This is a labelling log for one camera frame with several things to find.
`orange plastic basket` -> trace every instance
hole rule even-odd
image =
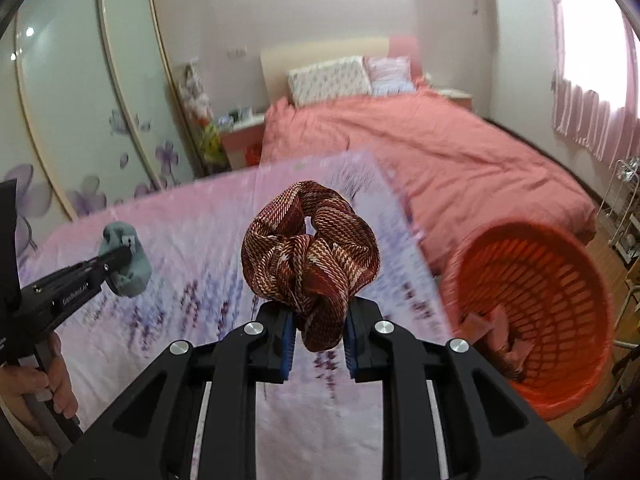
[[[511,382],[551,420],[594,389],[611,351],[611,301],[584,248],[550,226],[508,221],[479,228],[447,264],[440,291],[454,330],[469,312],[501,303],[510,330],[534,341],[522,382]]]

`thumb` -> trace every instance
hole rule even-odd
[[[32,394],[49,386],[49,377],[32,367],[6,366],[0,368],[0,394],[17,397]]]

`wall outlet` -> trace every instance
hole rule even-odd
[[[246,56],[247,48],[246,46],[238,46],[236,48],[230,48],[226,51],[226,55],[229,59],[239,59],[240,57]]]

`curtain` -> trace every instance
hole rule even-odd
[[[553,127],[610,168],[640,155],[638,38],[615,0],[552,0]]]

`pink curtain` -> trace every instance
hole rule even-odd
[[[558,134],[584,146],[610,168],[620,158],[640,155],[638,120],[637,58],[633,29],[623,16],[627,44],[627,88],[625,106],[611,109],[593,89],[583,89],[565,79],[564,16],[561,0],[552,0],[556,17],[558,69],[554,81],[553,128]]]

